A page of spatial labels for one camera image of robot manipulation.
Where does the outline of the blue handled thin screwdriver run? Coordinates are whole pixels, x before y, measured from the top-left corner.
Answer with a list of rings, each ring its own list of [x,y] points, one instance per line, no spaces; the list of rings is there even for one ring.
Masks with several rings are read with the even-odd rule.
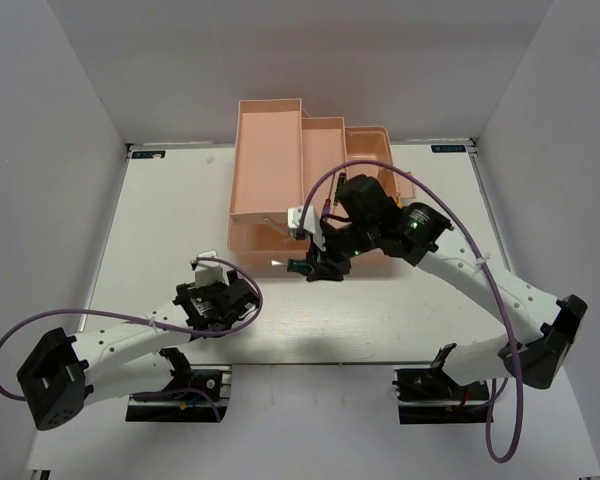
[[[331,200],[327,199],[322,208],[322,216],[328,215],[331,211]]]

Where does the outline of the pink plastic toolbox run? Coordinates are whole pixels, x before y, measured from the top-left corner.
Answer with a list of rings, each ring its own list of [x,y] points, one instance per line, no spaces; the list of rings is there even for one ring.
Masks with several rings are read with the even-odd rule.
[[[308,244],[289,236],[287,211],[301,206],[319,178],[341,163],[351,164],[345,171],[350,177],[377,178],[400,205],[415,199],[410,181],[378,166],[392,161],[389,136],[381,126],[312,117],[299,98],[240,101],[229,250],[242,266],[254,269],[304,258]]]

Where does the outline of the green stubby screwdriver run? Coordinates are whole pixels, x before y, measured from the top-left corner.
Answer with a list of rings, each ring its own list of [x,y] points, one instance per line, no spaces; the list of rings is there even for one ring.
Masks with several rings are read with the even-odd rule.
[[[312,272],[311,265],[306,260],[288,259],[285,262],[271,260],[272,267],[284,267],[287,272],[307,276]]]

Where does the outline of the black green precision screwdriver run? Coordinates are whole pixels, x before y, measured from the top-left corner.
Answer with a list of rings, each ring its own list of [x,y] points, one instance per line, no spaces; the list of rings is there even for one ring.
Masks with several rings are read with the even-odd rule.
[[[333,195],[333,201],[332,201],[333,209],[335,209],[340,203],[340,192],[341,192],[343,185],[346,183],[346,181],[347,181],[347,173],[345,171],[341,171],[338,174],[335,192]]]

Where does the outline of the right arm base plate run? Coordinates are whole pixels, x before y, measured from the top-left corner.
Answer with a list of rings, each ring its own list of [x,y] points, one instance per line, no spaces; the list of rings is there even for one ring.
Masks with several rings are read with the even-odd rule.
[[[459,425],[486,422],[490,391],[484,381],[468,386],[435,376],[429,368],[394,370],[401,425]]]

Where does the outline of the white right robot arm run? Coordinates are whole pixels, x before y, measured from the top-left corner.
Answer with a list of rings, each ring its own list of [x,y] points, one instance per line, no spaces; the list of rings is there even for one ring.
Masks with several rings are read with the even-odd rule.
[[[345,182],[339,203],[346,212],[339,227],[310,204],[288,211],[293,235],[311,241],[301,270],[308,281],[341,281],[353,258],[379,250],[451,285],[505,326],[500,337],[439,351],[428,378],[439,396],[455,398],[467,385],[492,378],[551,386],[587,311],[584,300],[559,299],[490,266],[449,216],[421,202],[399,205],[373,177]]]

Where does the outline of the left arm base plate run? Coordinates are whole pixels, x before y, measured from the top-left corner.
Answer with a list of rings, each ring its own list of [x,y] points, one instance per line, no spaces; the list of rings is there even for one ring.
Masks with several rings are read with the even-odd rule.
[[[127,404],[127,423],[220,423],[231,395],[230,366],[193,368],[188,377],[173,379],[156,397],[136,399]]]

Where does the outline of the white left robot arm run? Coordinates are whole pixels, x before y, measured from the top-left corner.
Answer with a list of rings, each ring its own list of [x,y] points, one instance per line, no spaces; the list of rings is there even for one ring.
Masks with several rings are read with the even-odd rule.
[[[115,397],[206,403],[220,398],[222,374],[194,369],[181,345],[227,335],[258,314],[260,288],[234,270],[140,318],[93,332],[45,333],[17,372],[39,431],[58,428],[87,406]]]

